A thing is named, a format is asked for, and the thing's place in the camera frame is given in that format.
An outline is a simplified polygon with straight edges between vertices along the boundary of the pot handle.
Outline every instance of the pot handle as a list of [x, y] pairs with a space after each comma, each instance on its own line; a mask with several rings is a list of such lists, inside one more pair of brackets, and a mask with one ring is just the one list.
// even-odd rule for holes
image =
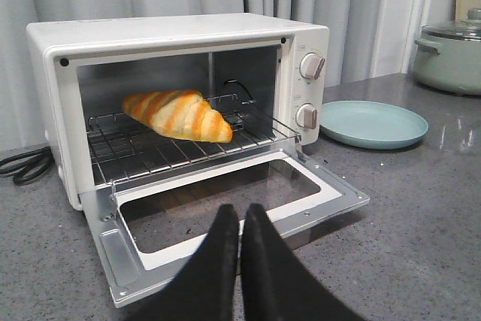
[[424, 50], [429, 53], [441, 54], [440, 48], [443, 46], [441, 43], [436, 41], [426, 41], [422, 38], [416, 39], [414, 43], [419, 46], [420, 50]]

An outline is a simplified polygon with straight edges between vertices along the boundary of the baked pastry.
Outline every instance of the baked pastry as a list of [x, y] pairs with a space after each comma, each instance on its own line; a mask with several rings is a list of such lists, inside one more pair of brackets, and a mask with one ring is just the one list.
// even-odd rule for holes
[[165, 137], [227, 143], [231, 126], [193, 89], [126, 96], [123, 111]]

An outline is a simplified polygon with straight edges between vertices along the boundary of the toaster oven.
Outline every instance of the toaster oven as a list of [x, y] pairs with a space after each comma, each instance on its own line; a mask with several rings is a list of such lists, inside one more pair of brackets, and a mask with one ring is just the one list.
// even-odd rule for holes
[[[368, 197], [302, 153], [319, 135], [328, 29], [255, 14], [32, 23], [45, 138], [83, 210], [114, 304], [163, 288], [220, 204], [268, 210], [300, 246]], [[162, 137], [122, 99], [196, 89], [233, 130], [225, 144]]]

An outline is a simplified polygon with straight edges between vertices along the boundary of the wire rack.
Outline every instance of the wire rack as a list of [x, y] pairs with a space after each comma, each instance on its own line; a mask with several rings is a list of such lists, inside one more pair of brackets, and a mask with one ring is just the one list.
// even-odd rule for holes
[[166, 138], [124, 113], [89, 119], [87, 139], [95, 185], [112, 184], [298, 137], [236, 95], [209, 98], [233, 130], [229, 143]]

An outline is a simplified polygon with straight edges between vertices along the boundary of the pot lid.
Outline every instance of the pot lid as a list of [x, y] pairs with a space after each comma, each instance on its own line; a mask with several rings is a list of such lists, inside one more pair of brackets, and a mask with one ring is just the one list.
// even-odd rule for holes
[[470, 9], [465, 20], [423, 26], [422, 33], [462, 41], [481, 41], [481, 8]]

